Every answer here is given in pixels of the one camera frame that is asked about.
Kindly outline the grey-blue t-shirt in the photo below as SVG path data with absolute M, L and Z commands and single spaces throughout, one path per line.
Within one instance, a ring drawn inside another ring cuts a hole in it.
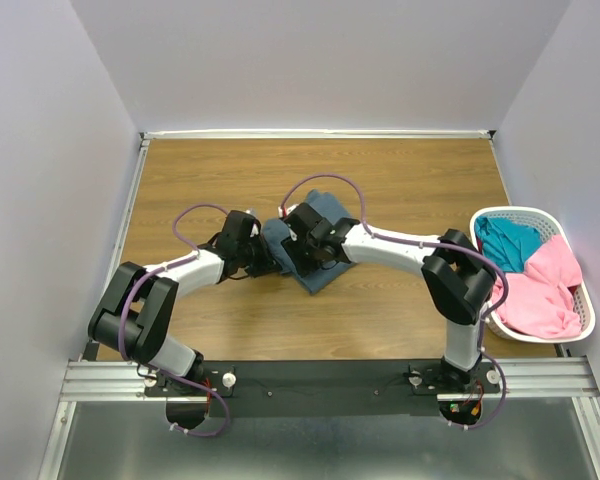
M 266 221 L 261 233 L 282 272 L 314 295 L 353 267 L 342 241 L 355 225 L 333 194 L 312 190 L 284 218 Z

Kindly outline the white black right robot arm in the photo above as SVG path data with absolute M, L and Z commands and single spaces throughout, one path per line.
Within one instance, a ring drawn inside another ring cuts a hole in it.
M 431 300 L 447 321 L 440 363 L 412 367 L 409 376 L 438 393 L 464 393 L 476 383 L 482 360 L 481 313 L 495 283 L 489 266 L 468 238 L 450 229 L 445 235 L 409 235 L 371 227 L 352 218 L 291 213 L 282 218 L 289 234 L 282 241 L 299 274 L 324 263 L 377 264 L 424 279 Z

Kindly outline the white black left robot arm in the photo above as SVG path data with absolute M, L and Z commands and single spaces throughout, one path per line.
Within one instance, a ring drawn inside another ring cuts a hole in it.
M 204 366 L 201 352 L 168 333 L 176 301 L 198 289 L 234 280 L 244 272 L 256 278 L 280 270 L 249 212 L 226 213 L 222 229 L 184 256 L 160 264 L 120 264 L 89 321 L 89 339 L 134 362 L 151 387 L 181 395 L 195 391 L 223 397 L 233 394 L 234 368 Z

